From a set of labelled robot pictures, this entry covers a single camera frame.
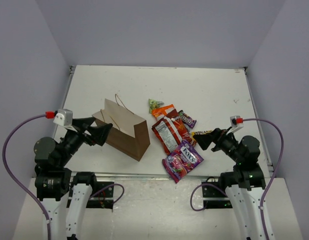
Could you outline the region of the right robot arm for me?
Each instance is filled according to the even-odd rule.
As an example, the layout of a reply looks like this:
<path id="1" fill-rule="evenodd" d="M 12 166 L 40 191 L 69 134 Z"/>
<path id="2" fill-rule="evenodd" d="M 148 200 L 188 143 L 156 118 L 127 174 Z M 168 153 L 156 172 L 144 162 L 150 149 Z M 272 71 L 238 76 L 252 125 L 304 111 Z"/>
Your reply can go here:
<path id="1" fill-rule="evenodd" d="M 251 135 L 237 141 L 232 132 L 216 128 L 209 133 L 194 134 L 202 150 L 214 143 L 212 152 L 222 151 L 234 162 L 231 172 L 218 178 L 217 190 L 227 196 L 244 240 L 274 240 L 275 235 L 263 196 L 266 192 L 264 173 L 258 164 L 260 142 Z"/>

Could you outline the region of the red Doritos chip bag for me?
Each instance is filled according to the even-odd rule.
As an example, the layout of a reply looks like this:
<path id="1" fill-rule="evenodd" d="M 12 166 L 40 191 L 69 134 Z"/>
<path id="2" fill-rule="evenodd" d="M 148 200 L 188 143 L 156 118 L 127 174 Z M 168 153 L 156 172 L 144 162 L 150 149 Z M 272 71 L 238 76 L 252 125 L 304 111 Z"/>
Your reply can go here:
<path id="1" fill-rule="evenodd" d="M 159 119 L 151 127 L 151 130 L 160 141 L 167 156 L 171 154 L 183 140 L 187 141 L 192 146 L 197 144 L 190 136 L 176 109 L 173 109 L 167 115 Z"/>

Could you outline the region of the brown paper bag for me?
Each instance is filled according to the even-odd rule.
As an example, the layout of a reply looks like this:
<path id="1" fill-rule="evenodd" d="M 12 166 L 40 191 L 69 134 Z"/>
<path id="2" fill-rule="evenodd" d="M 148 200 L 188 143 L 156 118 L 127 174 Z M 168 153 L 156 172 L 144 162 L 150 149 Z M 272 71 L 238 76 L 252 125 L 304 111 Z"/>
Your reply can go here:
<path id="1" fill-rule="evenodd" d="M 147 120 L 128 109 L 117 94 L 105 99 L 104 108 L 92 116 L 97 126 L 112 124 L 106 143 L 140 161 L 150 146 Z"/>

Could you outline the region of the purple Fox's candy bag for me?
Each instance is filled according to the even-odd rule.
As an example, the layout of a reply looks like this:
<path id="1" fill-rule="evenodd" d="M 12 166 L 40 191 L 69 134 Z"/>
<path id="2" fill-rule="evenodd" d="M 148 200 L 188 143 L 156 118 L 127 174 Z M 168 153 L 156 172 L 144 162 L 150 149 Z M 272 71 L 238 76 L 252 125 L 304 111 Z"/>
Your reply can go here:
<path id="1" fill-rule="evenodd" d="M 183 140 L 175 150 L 162 160 L 162 165 L 177 184 L 203 161 L 203 157 L 195 148 L 188 141 Z"/>

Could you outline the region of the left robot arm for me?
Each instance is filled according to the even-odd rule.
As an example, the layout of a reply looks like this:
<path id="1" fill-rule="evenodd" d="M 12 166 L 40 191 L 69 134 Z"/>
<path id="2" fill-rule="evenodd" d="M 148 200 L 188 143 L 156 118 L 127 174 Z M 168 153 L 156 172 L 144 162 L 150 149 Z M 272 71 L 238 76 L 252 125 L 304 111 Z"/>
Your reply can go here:
<path id="1" fill-rule="evenodd" d="M 87 203 L 99 189 L 94 172 L 72 176 L 66 164 L 83 144 L 103 146 L 113 125 L 93 126 L 94 117 L 72 120 L 64 137 L 41 138 L 34 145 L 36 197 L 48 217 L 49 240 L 78 240 Z"/>

